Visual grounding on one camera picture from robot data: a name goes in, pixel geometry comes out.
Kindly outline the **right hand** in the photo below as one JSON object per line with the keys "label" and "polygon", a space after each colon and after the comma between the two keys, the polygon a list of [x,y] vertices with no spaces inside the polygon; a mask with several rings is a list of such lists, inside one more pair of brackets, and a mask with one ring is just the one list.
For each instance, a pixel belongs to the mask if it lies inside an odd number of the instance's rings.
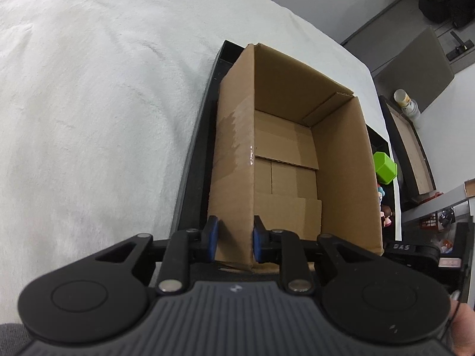
{"label": "right hand", "polygon": [[451,322],[444,342],[455,355],[471,356],[475,354],[475,312],[466,303],[460,303],[450,297]]}

